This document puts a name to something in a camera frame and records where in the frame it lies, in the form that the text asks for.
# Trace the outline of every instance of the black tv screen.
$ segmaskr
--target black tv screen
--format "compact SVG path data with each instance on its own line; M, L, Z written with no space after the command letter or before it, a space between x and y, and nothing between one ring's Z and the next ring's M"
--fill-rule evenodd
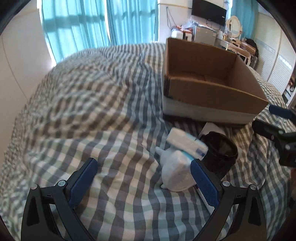
M191 14L225 26L226 9L208 1L193 0Z

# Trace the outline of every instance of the metal screw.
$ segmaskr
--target metal screw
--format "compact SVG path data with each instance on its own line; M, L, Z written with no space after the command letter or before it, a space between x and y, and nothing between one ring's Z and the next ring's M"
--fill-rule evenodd
M61 180L57 184L58 184L58 186L63 187L63 186L65 186L66 182L64 180Z
M250 188L251 188L252 190L257 190L257 187L256 187L254 184L252 184Z
M230 182L229 181L223 181L222 184L225 187L229 187L230 186Z
M32 190L35 190L37 188L37 184L33 184L32 186L31 186L31 189Z

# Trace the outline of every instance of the plaid blanket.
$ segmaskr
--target plaid blanket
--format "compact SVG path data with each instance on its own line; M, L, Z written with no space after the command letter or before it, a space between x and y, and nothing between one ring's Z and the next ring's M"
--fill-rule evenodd
M89 157L100 168L76 212L96 240L192 240L201 230L210 214L194 188L178 193L160 188L155 147L169 147L165 140L173 126L197 136L204 125L163 120L164 50L159 43L88 49L43 79L16 118L0 176L0 215L16 240L30 186L55 185ZM279 92L251 71L270 103L284 107ZM267 108L258 118L296 131ZM242 149L224 179L259 188L270 240L286 217L290 170L279 165L274 145L254 135L251 124L224 130Z

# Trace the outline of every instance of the cardboard box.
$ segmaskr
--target cardboard box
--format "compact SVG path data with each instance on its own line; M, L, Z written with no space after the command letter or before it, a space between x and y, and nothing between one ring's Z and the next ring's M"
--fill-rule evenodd
M257 80L230 51L168 38L163 113L198 121L247 124L268 104Z

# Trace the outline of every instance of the black mug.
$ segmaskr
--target black mug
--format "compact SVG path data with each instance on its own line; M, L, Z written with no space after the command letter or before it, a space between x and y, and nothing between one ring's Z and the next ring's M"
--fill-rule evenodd
M209 148L202 160L203 164L221 180L236 162L236 145L226 136L213 131L203 135L200 140Z

